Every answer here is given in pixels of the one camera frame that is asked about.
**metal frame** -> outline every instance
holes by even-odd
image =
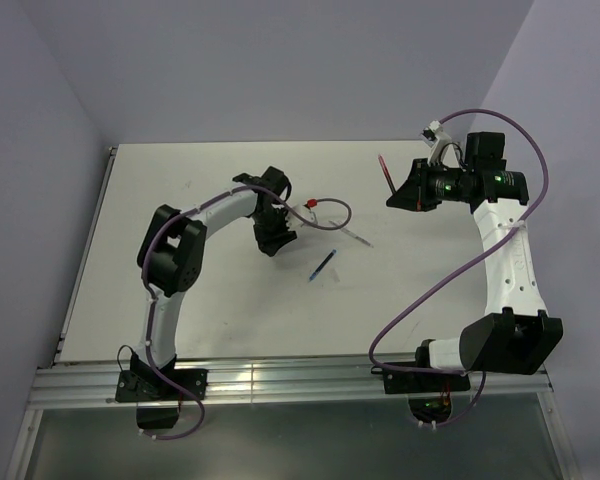
[[[76,283],[59,339],[56,362],[80,288],[105,192],[113,170],[117,147],[109,148],[109,160],[89,230]],[[380,355],[383,361],[413,361],[411,355]],[[176,368],[203,367],[209,370],[205,403],[245,404],[373,399],[404,399],[403,395],[384,394],[381,377],[371,375],[366,356],[328,356],[319,358],[209,359],[179,361]],[[14,447],[6,478],[24,479],[45,410],[78,408],[135,408],[137,404],[117,404],[115,397],[119,367],[115,362],[97,364],[54,364],[37,372],[20,433]],[[454,395],[473,395],[480,374],[471,374],[472,389]],[[553,389],[545,370],[535,375],[490,374],[484,395],[537,393],[549,436],[563,478],[581,480],[575,456],[558,414]],[[171,406],[175,402],[143,405]]]

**pen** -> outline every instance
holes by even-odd
[[[329,220],[329,223],[331,225],[333,225],[334,227],[339,227],[340,225],[337,224],[336,222]],[[346,234],[349,235],[351,238],[355,238],[356,240],[358,240],[360,243],[362,243],[363,245],[366,245],[367,247],[371,247],[373,248],[373,244],[371,242],[369,242],[368,240],[365,240],[364,238],[362,238],[360,235],[356,235],[355,233],[353,233],[351,230],[349,230],[347,227],[340,227],[339,230]]]
[[[309,277],[309,281],[313,280],[314,278],[316,278],[318,276],[318,274],[322,271],[324,266],[327,263],[329,263],[329,260],[331,260],[335,254],[336,254],[336,249],[334,248],[333,250],[331,250],[331,253],[329,255],[327,255],[327,258],[325,258],[322,261],[322,263],[320,265],[318,265],[318,268],[316,268],[315,272],[313,272],[311,274],[311,276]]]

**blue pen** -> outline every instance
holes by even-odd
[[[329,255],[327,255],[327,258],[325,258],[322,261],[322,263],[320,265],[318,265],[318,268],[316,268],[315,272],[313,272],[311,274],[311,276],[309,277],[309,281],[313,280],[314,278],[316,278],[318,276],[318,274],[322,271],[324,266],[327,263],[329,263],[329,260],[331,260],[335,254],[336,254],[336,249],[334,248],[333,250],[331,250],[331,253]]]

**gray wall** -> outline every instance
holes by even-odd
[[[21,6],[0,0],[0,477],[54,352],[104,156]]]
[[[600,0],[536,0],[484,105],[528,127],[551,168],[530,222],[539,285],[565,323],[548,367],[585,478],[600,479]],[[537,160],[513,132],[507,157],[537,192]]]
[[[21,3],[109,140],[179,142],[415,138],[481,103],[532,0]]]

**purple cable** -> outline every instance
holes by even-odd
[[[542,151],[540,150],[540,147],[538,146],[536,141],[533,139],[533,137],[531,137],[531,135],[524,128],[522,128],[522,126],[520,126],[517,122],[515,122],[511,118],[507,117],[506,115],[503,115],[502,113],[498,113],[493,110],[486,110],[483,108],[470,108],[467,110],[460,110],[458,112],[452,113],[451,115],[447,115],[442,120],[440,120],[440,123],[444,124],[444,123],[448,122],[449,120],[452,120],[461,115],[474,114],[474,113],[482,113],[484,115],[490,115],[492,117],[496,117],[496,118],[499,118],[499,119],[507,122],[509,125],[511,125],[513,128],[515,128],[518,132],[520,132],[522,134],[522,136],[529,142],[529,144],[531,144],[531,147],[533,148],[533,150],[536,152],[536,155],[538,156],[538,160],[540,161],[540,167],[542,168],[542,190],[540,191],[540,195],[538,195],[538,198],[535,199],[535,201],[529,206],[527,211],[524,212],[524,214],[518,219],[518,221],[524,221],[527,218],[529,218],[529,215],[531,215],[535,211],[536,208],[538,208],[540,203],[542,203],[542,200],[544,200],[544,197],[547,195],[547,190],[549,189],[549,169],[547,167],[547,161],[545,160],[544,155],[542,154]],[[422,305],[424,302],[426,302],[429,298],[431,298],[433,295],[435,295],[438,291],[440,291],[443,287],[445,287],[452,280],[455,280],[460,275],[462,275],[464,272],[466,272],[467,270],[469,270],[472,267],[475,267],[477,264],[479,264],[484,259],[489,257],[489,255],[493,254],[494,252],[496,252],[497,250],[502,248],[502,246],[504,244],[506,244],[509,240],[511,240],[511,238],[516,234],[517,231],[518,231],[518,227],[513,227],[509,231],[509,233],[507,233],[507,235],[504,236],[504,238],[502,240],[500,240],[495,245],[493,245],[491,248],[485,250],[483,253],[478,255],[476,258],[465,263],[460,268],[458,268],[457,270],[455,270],[454,272],[452,272],[451,274],[449,274],[448,276],[446,276],[445,278],[440,280],[431,289],[427,290],[424,294],[422,294],[420,296],[420,298],[418,298],[415,302],[413,302],[411,305],[409,305],[404,311],[402,311],[400,314],[398,314],[398,316],[396,318],[391,320],[391,322],[389,322],[389,324],[386,327],[384,327],[380,331],[380,333],[378,333],[376,338],[373,339],[373,342],[371,342],[371,346],[369,347],[369,359],[371,360],[371,363],[373,363],[377,367],[380,367],[380,368],[383,368],[386,370],[392,370],[395,372],[418,372],[418,373],[463,375],[465,372],[456,371],[456,370],[437,370],[434,368],[398,367],[395,365],[389,365],[387,363],[383,363],[383,362],[376,360],[376,358],[374,356],[375,349],[378,346],[378,344],[380,343],[380,341],[385,337],[385,335],[393,329],[393,327],[398,325],[402,320],[404,320],[408,315],[410,315],[416,308],[418,308],[420,305]],[[458,415],[454,416],[453,418],[447,420],[444,423],[439,424],[438,426],[448,425],[449,423],[452,423],[453,421],[466,415],[469,412],[469,410],[471,410],[471,408],[473,408],[473,406],[478,401],[478,398],[482,394],[482,390],[484,389],[484,384],[486,381],[486,376],[487,376],[486,372],[483,372],[480,388],[478,389],[475,397],[472,399],[471,403],[467,406],[467,408],[465,408]]]
[[[175,388],[181,394],[189,397],[191,400],[193,400],[194,402],[196,402],[198,404],[198,407],[200,407],[200,418],[198,418],[198,421],[196,422],[196,424],[193,427],[191,427],[190,429],[188,429],[182,433],[177,433],[174,435],[155,435],[155,434],[147,433],[145,431],[142,432],[143,434],[153,438],[154,440],[177,440],[179,438],[184,438],[184,437],[192,434],[193,432],[198,430],[198,428],[200,428],[200,425],[202,425],[202,422],[204,421],[204,417],[205,417],[205,408],[204,408],[204,405],[202,404],[202,402],[200,401],[200,399],[193,392],[189,391],[188,389],[184,388],[181,385],[178,385],[176,382],[174,382],[173,380],[169,379],[166,375],[164,375],[158,369],[158,366],[156,365],[156,362],[153,359],[153,355],[151,353],[151,332],[153,331],[153,322],[155,320],[155,308],[156,308],[156,301],[158,300],[158,296],[156,294],[156,291],[149,284],[149,279],[148,279],[149,258],[151,256],[151,253],[153,253],[154,250],[156,249],[156,246],[158,245],[158,241],[166,233],[166,231],[169,229],[169,227],[171,227],[171,225],[173,225],[177,221],[181,220],[182,218],[189,217],[191,215],[200,213],[203,210],[209,208],[210,206],[218,203],[221,200],[224,200],[227,197],[230,197],[231,195],[233,195],[235,193],[244,192],[246,190],[261,192],[261,193],[264,193],[264,194],[272,197],[280,205],[282,205],[283,208],[285,208],[289,213],[291,213],[294,217],[296,217],[302,223],[304,223],[305,225],[308,225],[310,227],[316,228],[318,230],[327,230],[327,231],[339,230],[342,227],[346,226],[351,221],[351,216],[353,214],[349,204],[344,202],[343,200],[340,200],[337,198],[319,198],[316,200],[317,203],[325,203],[325,202],[338,203],[347,209],[347,218],[345,219],[345,221],[342,224],[326,227],[326,226],[319,225],[316,222],[312,222],[312,221],[304,218],[302,215],[297,213],[286,201],[284,201],[278,195],[273,193],[271,190],[268,190],[264,187],[255,186],[255,185],[249,185],[249,186],[245,185],[245,186],[236,187],[233,190],[228,191],[228,192],[223,192],[220,195],[213,197],[211,200],[208,200],[207,202],[203,203],[199,207],[192,208],[191,210],[188,210],[184,213],[180,213],[180,214],[176,215],[175,217],[168,220],[162,226],[162,228],[160,228],[160,230],[158,230],[156,235],[151,240],[151,243],[149,244],[149,248],[147,249],[147,253],[144,257],[144,262],[142,263],[142,284],[144,285],[144,288],[151,295],[151,304],[149,306],[149,312],[148,312],[148,318],[147,318],[147,331],[146,331],[145,337],[144,337],[145,343],[146,343],[145,353],[147,355],[147,361],[149,362],[149,366],[151,367],[151,370],[153,370],[153,373],[155,373],[158,378],[160,378],[163,382],[165,382],[168,385],[170,385],[171,387]]]

